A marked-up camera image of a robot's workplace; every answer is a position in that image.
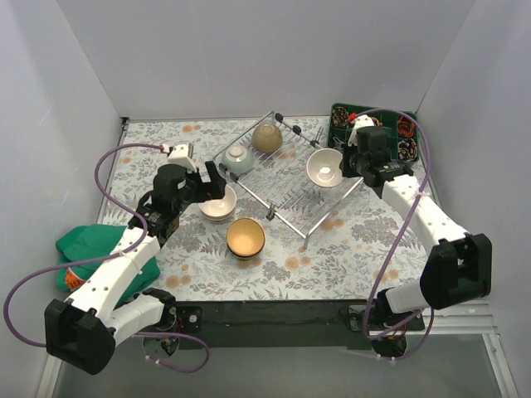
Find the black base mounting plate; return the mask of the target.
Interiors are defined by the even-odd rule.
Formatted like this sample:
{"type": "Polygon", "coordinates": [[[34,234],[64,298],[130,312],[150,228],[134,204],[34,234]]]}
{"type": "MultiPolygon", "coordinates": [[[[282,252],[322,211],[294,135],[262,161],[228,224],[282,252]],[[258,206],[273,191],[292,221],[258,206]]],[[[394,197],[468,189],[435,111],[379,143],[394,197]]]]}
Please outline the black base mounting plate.
{"type": "Polygon", "coordinates": [[[345,347],[369,350],[354,310],[360,299],[187,301],[165,309],[146,332],[180,332],[214,347],[345,347]]]}

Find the pale green ribbed bowl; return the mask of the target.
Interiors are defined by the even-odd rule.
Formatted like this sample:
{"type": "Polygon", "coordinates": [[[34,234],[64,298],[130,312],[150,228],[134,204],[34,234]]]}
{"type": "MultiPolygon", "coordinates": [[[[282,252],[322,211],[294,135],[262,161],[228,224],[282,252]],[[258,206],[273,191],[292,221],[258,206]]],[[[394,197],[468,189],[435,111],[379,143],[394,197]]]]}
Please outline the pale green ribbed bowl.
{"type": "Polygon", "coordinates": [[[229,172],[236,175],[249,172],[253,168],[254,155],[251,150],[240,144],[230,146],[222,155],[223,164],[229,172]]]}

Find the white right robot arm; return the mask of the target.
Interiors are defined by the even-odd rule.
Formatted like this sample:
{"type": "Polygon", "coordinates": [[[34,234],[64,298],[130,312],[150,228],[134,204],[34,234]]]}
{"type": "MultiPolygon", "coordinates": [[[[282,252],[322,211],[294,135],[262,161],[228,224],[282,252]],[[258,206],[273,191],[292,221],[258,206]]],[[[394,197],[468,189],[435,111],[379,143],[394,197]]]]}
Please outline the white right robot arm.
{"type": "Polygon", "coordinates": [[[344,177],[361,177],[402,217],[428,255],[419,279],[378,292],[368,305],[369,322],[391,330],[416,311],[440,310],[490,294],[490,239],[452,221],[421,190],[412,169],[392,160],[383,128],[354,129],[343,145],[340,166],[344,177]]]}

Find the green divided plastic box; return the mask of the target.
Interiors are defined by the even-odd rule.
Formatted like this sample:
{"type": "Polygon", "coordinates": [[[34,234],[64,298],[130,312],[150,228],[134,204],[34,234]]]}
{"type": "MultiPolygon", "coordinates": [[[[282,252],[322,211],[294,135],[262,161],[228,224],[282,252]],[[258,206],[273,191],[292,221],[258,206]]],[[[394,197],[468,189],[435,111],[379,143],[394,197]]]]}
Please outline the green divided plastic box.
{"type": "MultiPolygon", "coordinates": [[[[333,107],[335,106],[343,106],[347,108],[349,111],[349,115],[352,113],[359,115],[360,113],[370,109],[370,107],[363,106],[363,105],[345,104],[345,103],[333,104],[331,107],[330,116],[329,116],[329,133],[328,133],[328,140],[327,140],[327,146],[329,148],[332,148],[331,142],[332,142],[333,137],[337,137],[338,139],[341,139],[342,141],[346,143],[352,131],[352,127],[350,124],[348,124],[347,127],[344,129],[335,128],[331,124],[331,112],[332,112],[333,107]]],[[[404,138],[399,138],[397,135],[397,119],[401,115],[395,114],[389,111],[380,111],[380,112],[370,113],[368,114],[368,116],[371,118],[375,117],[382,122],[382,127],[387,133],[387,144],[389,145],[391,149],[392,159],[399,160],[398,155],[397,155],[397,144],[400,140],[404,139],[404,138]]],[[[418,146],[418,134],[417,133],[414,139],[416,140],[417,146],[418,146]]]]}

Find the beige bowl bird motif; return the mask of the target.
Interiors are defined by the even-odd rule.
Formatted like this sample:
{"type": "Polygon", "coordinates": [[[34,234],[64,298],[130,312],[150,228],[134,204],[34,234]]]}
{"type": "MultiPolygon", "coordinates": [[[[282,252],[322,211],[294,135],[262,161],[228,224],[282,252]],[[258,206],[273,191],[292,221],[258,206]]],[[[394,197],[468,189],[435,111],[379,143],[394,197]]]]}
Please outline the beige bowl bird motif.
{"type": "Polygon", "coordinates": [[[240,218],[227,229],[227,246],[234,255],[251,257],[263,249],[265,237],[265,232],[257,221],[240,218]]]}

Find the black pink floral rolled tie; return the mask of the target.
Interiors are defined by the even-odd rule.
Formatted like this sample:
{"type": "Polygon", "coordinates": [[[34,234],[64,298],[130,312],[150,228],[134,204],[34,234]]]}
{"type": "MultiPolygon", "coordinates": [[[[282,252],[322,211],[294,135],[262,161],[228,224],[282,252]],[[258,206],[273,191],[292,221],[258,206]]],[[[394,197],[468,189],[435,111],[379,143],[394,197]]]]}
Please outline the black pink floral rolled tie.
{"type": "Polygon", "coordinates": [[[413,138],[405,138],[397,144],[398,159],[404,162],[414,163],[418,159],[418,146],[413,138]]]}

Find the silver metal dish rack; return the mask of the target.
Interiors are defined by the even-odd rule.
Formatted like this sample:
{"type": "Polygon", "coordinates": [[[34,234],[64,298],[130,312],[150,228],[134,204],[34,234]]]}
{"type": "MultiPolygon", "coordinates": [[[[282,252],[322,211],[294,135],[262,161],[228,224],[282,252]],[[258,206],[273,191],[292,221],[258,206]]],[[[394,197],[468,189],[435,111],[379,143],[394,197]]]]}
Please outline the silver metal dish rack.
{"type": "Polygon", "coordinates": [[[325,148],[326,142],[321,139],[323,131],[320,126],[316,135],[310,137],[299,125],[271,111],[239,133],[213,157],[227,181],[234,182],[259,202],[265,208],[267,220],[277,219],[286,224],[304,240],[304,247],[326,218],[362,184],[359,178],[344,179],[336,187],[320,187],[311,181],[306,164],[314,152],[325,148]],[[261,153],[251,145],[252,133],[264,123],[278,127],[283,136],[282,146],[273,153],[261,153]],[[253,152],[250,171],[231,172],[222,161],[225,151],[235,144],[253,152]]]}

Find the olive beige plain bowl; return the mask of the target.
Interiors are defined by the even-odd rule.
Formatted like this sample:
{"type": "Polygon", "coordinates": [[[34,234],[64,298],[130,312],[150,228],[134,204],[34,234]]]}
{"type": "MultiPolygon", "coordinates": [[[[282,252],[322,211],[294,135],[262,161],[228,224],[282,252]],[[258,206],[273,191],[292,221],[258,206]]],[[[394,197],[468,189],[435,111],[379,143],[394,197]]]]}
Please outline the olive beige plain bowl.
{"type": "Polygon", "coordinates": [[[257,151],[273,153],[283,144],[283,136],[274,124],[264,123],[255,128],[251,136],[251,144],[257,151]]]}

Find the beige bowl white flower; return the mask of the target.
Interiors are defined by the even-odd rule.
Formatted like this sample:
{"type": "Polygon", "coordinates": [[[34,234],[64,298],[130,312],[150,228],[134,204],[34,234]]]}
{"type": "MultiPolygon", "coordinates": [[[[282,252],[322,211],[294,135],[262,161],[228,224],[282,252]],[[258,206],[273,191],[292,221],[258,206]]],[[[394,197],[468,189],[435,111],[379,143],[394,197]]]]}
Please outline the beige bowl white flower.
{"type": "Polygon", "coordinates": [[[212,216],[221,216],[236,209],[237,196],[235,191],[226,185],[225,196],[221,200],[210,200],[198,204],[200,212],[207,213],[212,216]]]}

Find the orange navy striped rolled tie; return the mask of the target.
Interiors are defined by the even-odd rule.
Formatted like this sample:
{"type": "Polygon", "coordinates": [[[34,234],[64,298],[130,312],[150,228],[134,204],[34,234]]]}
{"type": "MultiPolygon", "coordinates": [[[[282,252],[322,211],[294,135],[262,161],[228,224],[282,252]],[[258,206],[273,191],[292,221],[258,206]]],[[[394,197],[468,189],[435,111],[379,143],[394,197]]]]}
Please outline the orange navy striped rolled tie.
{"type": "Polygon", "coordinates": [[[416,125],[403,115],[397,119],[397,135],[399,138],[415,138],[417,133],[416,125]]]}

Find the beige floral bowl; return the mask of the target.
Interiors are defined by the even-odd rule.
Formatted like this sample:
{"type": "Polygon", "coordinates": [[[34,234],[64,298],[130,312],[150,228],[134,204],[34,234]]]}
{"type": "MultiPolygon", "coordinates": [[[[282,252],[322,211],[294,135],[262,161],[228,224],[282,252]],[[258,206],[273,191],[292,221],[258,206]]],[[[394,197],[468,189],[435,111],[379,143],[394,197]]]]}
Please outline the beige floral bowl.
{"type": "Polygon", "coordinates": [[[222,223],[228,221],[233,215],[235,211],[231,211],[230,213],[221,215],[221,216],[212,216],[207,213],[202,212],[202,216],[209,222],[212,223],[222,223]]]}

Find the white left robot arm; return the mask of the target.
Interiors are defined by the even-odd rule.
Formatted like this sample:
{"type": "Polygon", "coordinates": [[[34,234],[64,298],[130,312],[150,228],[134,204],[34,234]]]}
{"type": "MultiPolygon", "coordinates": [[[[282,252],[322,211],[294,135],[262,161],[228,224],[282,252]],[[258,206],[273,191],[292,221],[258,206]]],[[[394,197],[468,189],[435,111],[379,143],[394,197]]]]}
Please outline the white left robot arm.
{"type": "Polygon", "coordinates": [[[91,375],[110,362],[115,348],[133,335],[182,338],[176,299],[149,288],[120,305],[119,300],[144,266],[179,227],[179,217],[193,203],[222,199],[226,181],[214,162],[209,176],[175,163],[160,167],[111,257],[66,300],[52,300],[44,312],[46,351],[91,375]]]}

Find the red ceramic bowl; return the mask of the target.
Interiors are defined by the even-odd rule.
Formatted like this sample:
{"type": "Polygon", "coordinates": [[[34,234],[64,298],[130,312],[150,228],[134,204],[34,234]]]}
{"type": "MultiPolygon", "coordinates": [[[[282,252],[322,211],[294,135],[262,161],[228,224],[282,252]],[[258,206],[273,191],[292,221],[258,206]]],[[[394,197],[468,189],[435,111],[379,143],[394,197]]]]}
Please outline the red ceramic bowl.
{"type": "Polygon", "coordinates": [[[314,151],[307,163],[306,172],[309,179],[319,187],[331,188],[343,181],[340,163],[343,155],[332,148],[322,148],[314,151]]]}

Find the grey folded socks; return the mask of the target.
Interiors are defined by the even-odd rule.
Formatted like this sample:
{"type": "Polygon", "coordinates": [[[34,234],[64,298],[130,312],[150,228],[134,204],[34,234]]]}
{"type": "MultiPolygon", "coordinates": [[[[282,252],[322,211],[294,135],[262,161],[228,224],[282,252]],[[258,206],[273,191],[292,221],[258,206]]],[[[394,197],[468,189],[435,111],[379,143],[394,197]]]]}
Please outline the grey folded socks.
{"type": "Polygon", "coordinates": [[[344,145],[345,145],[345,142],[342,141],[341,139],[338,139],[337,137],[332,138],[331,146],[333,149],[342,152],[344,145]]]}

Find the green folded garment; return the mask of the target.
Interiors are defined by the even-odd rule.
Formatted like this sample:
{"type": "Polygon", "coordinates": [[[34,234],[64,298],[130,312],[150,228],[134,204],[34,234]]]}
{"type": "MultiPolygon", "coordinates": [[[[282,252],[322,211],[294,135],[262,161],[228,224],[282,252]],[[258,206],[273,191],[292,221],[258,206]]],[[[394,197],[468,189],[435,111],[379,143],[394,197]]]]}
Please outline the green folded garment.
{"type": "MultiPolygon", "coordinates": [[[[108,255],[121,239],[125,226],[93,224],[77,226],[56,242],[59,264],[67,264],[108,255]]],[[[74,292],[100,267],[100,262],[70,266],[56,272],[56,287],[66,293],[74,292]]],[[[124,291],[117,305],[131,300],[134,294],[148,288],[161,274],[157,260],[152,258],[124,291]]]]}

